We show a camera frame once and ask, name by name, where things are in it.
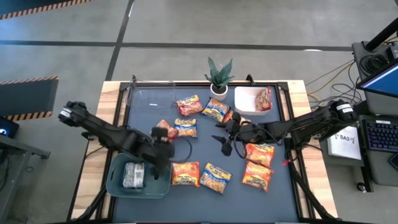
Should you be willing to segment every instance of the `orange noodle package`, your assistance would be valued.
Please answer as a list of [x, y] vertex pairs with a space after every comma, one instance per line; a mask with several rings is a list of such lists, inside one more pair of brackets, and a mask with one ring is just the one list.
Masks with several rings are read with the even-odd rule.
[[200, 187], [199, 176], [199, 162], [172, 164], [172, 185], [194, 185]]
[[166, 120], [160, 120], [159, 123], [156, 125], [159, 128], [166, 128], [167, 129], [167, 137], [162, 138], [163, 141], [171, 141], [177, 137], [178, 131], [171, 127]]
[[200, 113], [203, 110], [198, 95], [178, 100], [177, 108], [182, 116], [191, 116], [193, 114]]
[[271, 168], [272, 158], [274, 158], [275, 147], [268, 144], [247, 144], [246, 158], [255, 163]]
[[256, 96], [256, 111], [266, 111], [271, 109], [271, 87], [268, 86]]
[[247, 161], [242, 183], [263, 189], [267, 192], [273, 172], [273, 170], [263, 167], [262, 165]]

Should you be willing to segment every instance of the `white pot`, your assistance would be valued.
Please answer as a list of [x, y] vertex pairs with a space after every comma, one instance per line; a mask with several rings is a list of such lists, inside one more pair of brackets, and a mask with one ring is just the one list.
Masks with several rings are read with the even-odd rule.
[[223, 101], [223, 100], [226, 98], [226, 94], [228, 93], [228, 85], [226, 85], [225, 87], [226, 87], [225, 92], [219, 94], [219, 93], [215, 93], [215, 92], [213, 91], [213, 84], [211, 84], [211, 85], [210, 85], [210, 91], [211, 91], [210, 96], [211, 96], [212, 98], [218, 100], [218, 101]]

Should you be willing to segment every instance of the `computer monitor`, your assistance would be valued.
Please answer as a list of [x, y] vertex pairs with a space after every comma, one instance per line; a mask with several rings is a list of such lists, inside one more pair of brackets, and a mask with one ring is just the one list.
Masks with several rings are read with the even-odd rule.
[[362, 80], [356, 88], [398, 98], [398, 58]]

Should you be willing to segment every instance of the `food in bin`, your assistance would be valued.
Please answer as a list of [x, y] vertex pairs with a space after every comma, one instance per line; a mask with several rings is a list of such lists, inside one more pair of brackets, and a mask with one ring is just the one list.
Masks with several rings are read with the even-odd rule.
[[256, 96], [256, 111], [266, 111], [271, 109], [271, 87], [268, 86]]
[[273, 170], [262, 165], [247, 161], [242, 183], [268, 191], [273, 172]]
[[144, 163], [127, 162], [124, 165], [123, 187], [139, 189], [144, 187]]
[[199, 162], [172, 164], [172, 185], [194, 185], [200, 187], [199, 176]]
[[225, 170], [207, 163], [203, 174], [200, 177], [200, 183], [216, 192], [223, 194], [226, 185], [231, 180], [232, 175]]
[[182, 116], [191, 116], [193, 114], [200, 113], [203, 110], [198, 95], [178, 100], [177, 108]]
[[229, 111], [229, 106], [219, 102], [214, 98], [210, 98], [206, 108], [201, 112], [203, 115], [213, 118], [218, 122], [223, 122], [225, 115]]
[[167, 137], [162, 138], [163, 141], [170, 142], [171, 140], [175, 139], [177, 137], [178, 131], [171, 127], [166, 120], [160, 120], [159, 123], [156, 125], [159, 128], [167, 128]]
[[[226, 123], [226, 122], [228, 122], [230, 119], [232, 119], [232, 114], [233, 114], [233, 113], [234, 113], [234, 111], [229, 110], [229, 111], [227, 112], [227, 114], [225, 115], [225, 118], [224, 118], [223, 122]], [[247, 118], [243, 118], [243, 117], [241, 116], [240, 125], [243, 126], [243, 125], [248, 124], [248, 123], [251, 123], [251, 120], [249, 120], [249, 119], [247, 119]]]
[[196, 119], [176, 119], [174, 128], [178, 131], [178, 137], [197, 137]]
[[247, 144], [246, 158], [255, 163], [271, 168], [275, 147], [268, 144]]

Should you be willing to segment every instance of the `monitor screen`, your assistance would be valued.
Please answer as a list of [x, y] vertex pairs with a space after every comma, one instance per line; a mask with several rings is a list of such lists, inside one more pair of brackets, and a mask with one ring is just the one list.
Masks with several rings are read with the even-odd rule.
[[398, 63], [394, 63], [383, 72], [365, 79], [359, 84], [360, 89], [398, 97]]

